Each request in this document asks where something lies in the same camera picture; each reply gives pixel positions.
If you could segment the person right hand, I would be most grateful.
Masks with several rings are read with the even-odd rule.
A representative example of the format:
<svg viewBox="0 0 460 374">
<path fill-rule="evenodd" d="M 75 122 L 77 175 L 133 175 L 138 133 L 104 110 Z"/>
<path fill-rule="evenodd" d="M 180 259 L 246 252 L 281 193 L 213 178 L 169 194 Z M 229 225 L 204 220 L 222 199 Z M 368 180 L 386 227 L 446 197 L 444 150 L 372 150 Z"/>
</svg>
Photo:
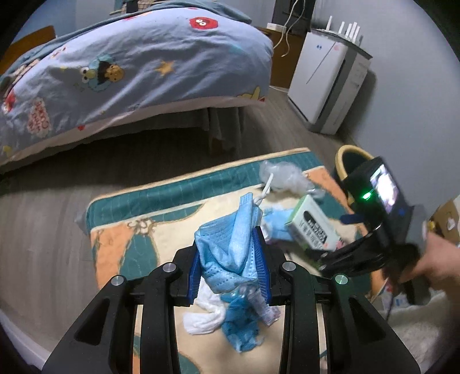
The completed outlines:
<svg viewBox="0 0 460 374">
<path fill-rule="evenodd" d="M 443 290 L 451 297 L 459 296 L 459 247 L 433 232 L 426 237 L 426 251 L 415 265 L 402 271 L 399 282 L 424 276 L 432 288 Z"/>
</svg>

